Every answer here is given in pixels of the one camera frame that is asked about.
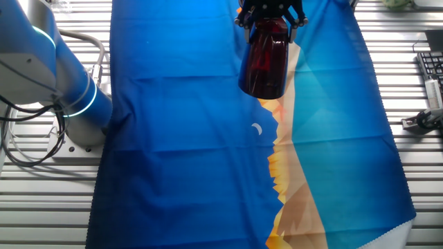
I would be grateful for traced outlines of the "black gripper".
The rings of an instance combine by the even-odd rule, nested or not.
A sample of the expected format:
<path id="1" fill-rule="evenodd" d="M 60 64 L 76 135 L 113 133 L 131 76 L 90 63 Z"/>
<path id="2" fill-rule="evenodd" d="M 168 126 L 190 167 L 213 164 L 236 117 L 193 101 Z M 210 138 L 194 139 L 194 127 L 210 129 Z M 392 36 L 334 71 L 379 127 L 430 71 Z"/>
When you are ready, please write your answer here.
<path id="1" fill-rule="evenodd" d="M 290 13 L 290 7 L 295 10 L 297 18 Z M 297 29 L 309 23 L 302 7 L 302 0 L 244 0 L 242 7 L 238 8 L 237 12 L 238 16 L 234 19 L 234 23 L 244 29 L 244 38 L 247 44 L 251 40 L 251 31 L 257 13 L 262 17 L 284 15 L 289 22 L 289 43 L 294 42 Z"/>

